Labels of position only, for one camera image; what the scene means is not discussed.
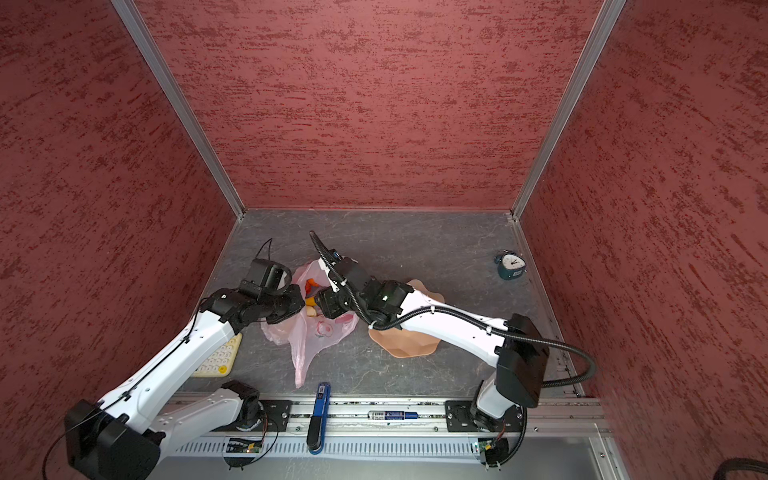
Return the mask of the fake red orange fruit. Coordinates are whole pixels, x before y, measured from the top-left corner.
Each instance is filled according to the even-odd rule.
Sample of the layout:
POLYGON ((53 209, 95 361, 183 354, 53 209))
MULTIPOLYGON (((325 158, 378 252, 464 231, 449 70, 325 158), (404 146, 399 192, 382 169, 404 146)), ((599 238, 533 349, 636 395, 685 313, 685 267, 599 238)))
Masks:
POLYGON ((313 278, 307 279, 304 284, 305 297, 307 299, 312 298, 320 288, 321 285, 317 283, 313 278))

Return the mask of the pink fruit-print plastic bag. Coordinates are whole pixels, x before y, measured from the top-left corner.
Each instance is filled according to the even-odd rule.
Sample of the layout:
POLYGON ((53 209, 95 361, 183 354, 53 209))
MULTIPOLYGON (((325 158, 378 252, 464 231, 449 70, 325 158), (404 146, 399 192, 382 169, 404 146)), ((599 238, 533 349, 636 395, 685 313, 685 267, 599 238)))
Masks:
MULTIPOLYGON (((292 283, 300 287, 304 299, 304 284, 313 278, 321 287, 329 287, 326 272, 316 259, 299 267, 293 274, 292 283)), ((359 318, 355 313, 345 313, 336 319, 326 318, 315 305, 318 316, 309 317, 305 306, 298 314, 276 325, 262 324, 266 339, 275 345, 289 345, 294 366, 294 384, 300 388, 306 381, 312 360, 322 351, 337 345, 356 328, 359 318)))

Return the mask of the pink scalloped plastic bowl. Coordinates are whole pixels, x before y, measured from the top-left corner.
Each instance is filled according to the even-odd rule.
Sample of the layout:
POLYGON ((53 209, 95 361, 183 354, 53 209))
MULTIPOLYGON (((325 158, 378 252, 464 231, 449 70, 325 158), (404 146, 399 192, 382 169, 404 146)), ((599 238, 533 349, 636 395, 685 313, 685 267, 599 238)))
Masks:
POLYGON ((397 327, 388 330, 368 330, 369 337, 390 355, 398 359, 421 357, 433 354, 440 343, 434 336, 402 330, 397 327))

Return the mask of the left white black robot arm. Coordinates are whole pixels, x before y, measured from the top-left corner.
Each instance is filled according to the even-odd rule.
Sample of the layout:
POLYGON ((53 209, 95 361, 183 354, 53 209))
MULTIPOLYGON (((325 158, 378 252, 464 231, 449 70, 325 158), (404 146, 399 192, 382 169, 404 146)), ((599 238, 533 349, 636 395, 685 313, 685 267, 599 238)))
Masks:
POLYGON ((258 391, 229 381, 175 414, 163 408, 217 349, 253 323, 280 323, 305 305, 301 288, 220 289, 204 298, 179 335, 99 401, 66 414, 68 464, 89 479, 145 479, 169 453, 219 427, 263 436, 269 417, 258 391))

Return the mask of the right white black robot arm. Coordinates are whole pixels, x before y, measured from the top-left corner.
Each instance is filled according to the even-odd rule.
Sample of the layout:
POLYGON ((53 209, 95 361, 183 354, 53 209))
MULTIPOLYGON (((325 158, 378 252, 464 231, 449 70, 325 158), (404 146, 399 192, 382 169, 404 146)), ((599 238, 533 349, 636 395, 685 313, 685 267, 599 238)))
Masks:
POLYGON ((312 301, 329 319, 354 313, 371 330, 402 330, 435 337, 492 366, 493 374, 480 384, 467 413, 471 424, 480 431, 497 431, 512 409, 524 413, 537 407, 544 388, 579 384, 597 373, 597 364, 589 354, 542 337, 526 316, 514 314, 504 320, 472 314, 403 282, 374 278, 360 284, 332 281, 318 290, 312 301), (574 377, 546 381, 544 375, 553 349, 581 357, 586 370, 574 377))

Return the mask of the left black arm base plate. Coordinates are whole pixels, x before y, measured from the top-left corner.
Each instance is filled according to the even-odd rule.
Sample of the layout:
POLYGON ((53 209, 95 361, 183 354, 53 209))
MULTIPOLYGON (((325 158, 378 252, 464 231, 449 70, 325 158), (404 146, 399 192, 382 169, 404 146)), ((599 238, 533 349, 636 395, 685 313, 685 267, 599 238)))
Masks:
POLYGON ((293 402, 291 400, 261 400, 259 420, 252 428, 238 428, 237 423, 221 426, 214 432, 233 432, 235 434, 262 434, 266 432, 284 433, 287 430, 293 402))

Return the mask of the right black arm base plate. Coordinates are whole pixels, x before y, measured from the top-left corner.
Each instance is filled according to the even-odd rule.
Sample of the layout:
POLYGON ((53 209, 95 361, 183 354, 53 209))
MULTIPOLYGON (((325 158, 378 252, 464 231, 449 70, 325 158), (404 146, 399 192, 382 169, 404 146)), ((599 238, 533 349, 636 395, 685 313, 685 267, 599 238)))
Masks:
POLYGON ((523 412, 517 405, 510 407, 501 418, 480 411, 472 401, 448 400, 444 404, 447 430, 450 433, 519 433, 523 412))

